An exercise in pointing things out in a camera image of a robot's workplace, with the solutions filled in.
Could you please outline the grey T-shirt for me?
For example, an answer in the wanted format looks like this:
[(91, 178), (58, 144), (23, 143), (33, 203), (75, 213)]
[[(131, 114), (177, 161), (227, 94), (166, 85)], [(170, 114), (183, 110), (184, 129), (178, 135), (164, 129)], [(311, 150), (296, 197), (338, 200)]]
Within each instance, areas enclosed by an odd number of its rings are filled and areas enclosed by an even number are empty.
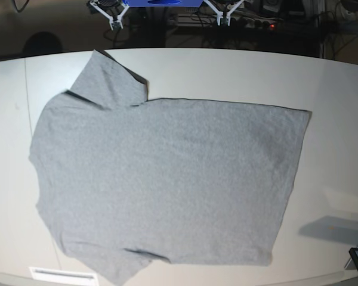
[(30, 146), (38, 213), (60, 250), (122, 285), (153, 260), (268, 266), (310, 113), (147, 99), (94, 51)]

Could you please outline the white power strip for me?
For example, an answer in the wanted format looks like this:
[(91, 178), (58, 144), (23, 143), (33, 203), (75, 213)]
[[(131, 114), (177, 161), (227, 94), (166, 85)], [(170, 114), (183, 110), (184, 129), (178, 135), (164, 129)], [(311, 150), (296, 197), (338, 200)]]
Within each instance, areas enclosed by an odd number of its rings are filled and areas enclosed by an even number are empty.
[(246, 29), (274, 30), (281, 20), (271, 18), (254, 18), (246, 15), (237, 15), (220, 19), (218, 23), (216, 15), (205, 14), (179, 14), (174, 17), (174, 25), (183, 27), (242, 27)]

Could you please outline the blue plastic base block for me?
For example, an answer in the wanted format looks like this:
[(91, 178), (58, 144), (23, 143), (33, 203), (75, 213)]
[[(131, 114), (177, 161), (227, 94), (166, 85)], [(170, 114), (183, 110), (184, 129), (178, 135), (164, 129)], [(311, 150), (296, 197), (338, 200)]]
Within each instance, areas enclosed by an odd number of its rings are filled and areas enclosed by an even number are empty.
[(201, 6), (203, 0), (124, 0), (131, 8), (140, 7), (195, 7)]

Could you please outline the white label strip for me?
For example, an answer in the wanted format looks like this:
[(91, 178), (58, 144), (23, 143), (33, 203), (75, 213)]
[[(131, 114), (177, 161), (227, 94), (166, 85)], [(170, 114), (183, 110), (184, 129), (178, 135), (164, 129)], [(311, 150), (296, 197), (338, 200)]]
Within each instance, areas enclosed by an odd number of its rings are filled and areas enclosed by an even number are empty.
[(33, 267), (33, 266), (30, 266), (29, 270), (30, 270), (30, 273), (31, 273), (33, 279), (35, 279), (36, 275), (40, 275), (40, 274), (98, 279), (96, 273), (61, 271), (61, 270), (55, 270), (55, 269), (37, 268), (37, 267)]

